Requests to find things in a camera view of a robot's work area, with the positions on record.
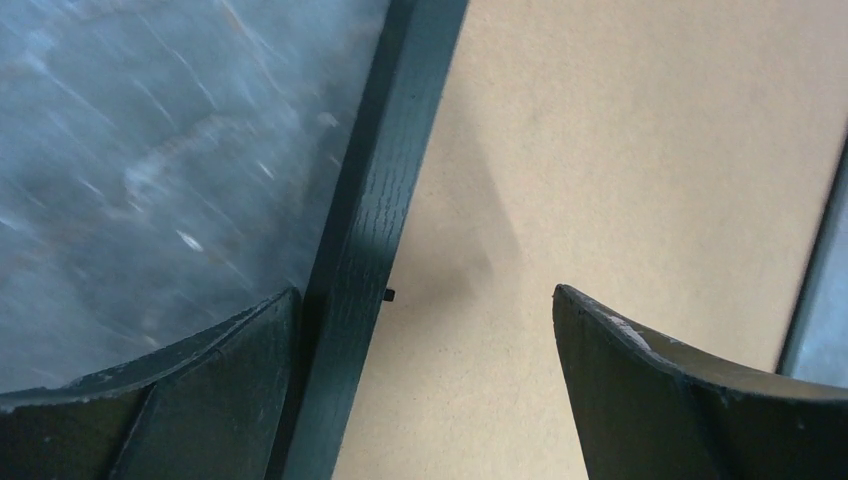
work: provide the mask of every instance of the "black edge strip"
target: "black edge strip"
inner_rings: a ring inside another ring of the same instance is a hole
[[[783,347],[777,359],[775,372],[780,375],[791,375],[795,369],[798,352],[804,341],[804,331],[810,317],[810,309],[813,306],[816,293],[821,283],[823,269],[827,263],[828,252],[833,248],[836,238],[836,229],[839,224],[839,213],[843,208],[848,208],[848,137],[842,146],[842,153],[833,176],[830,187],[830,195],[824,205],[824,210],[819,220],[818,234],[813,244],[810,258],[807,261],[807,271],[795,301],[792,318],[783,339]]]
[[[389,7],[304,295],[306,377],[266,478],[332,476],[467,3]]]

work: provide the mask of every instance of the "gray surface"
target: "gray surface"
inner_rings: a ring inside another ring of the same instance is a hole
[[[848,178],[844,167],[843,174],[837,175],[810,263],[783,373],[848,388]]]
[[[0,2],[0,391],[304,287],[387,4]]]

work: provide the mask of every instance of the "cardboard surface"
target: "cardboard surface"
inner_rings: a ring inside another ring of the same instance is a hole
[[[843,140],[846,16],[473,2],[335,478],[585,477],[557,283],[772,369]]]

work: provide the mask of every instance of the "beige tabletop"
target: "beige tabletop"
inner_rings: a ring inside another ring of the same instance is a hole
[[[773,369],[843,140],[845,18],[473,1],[335,478],[584,478],[557,283]]]

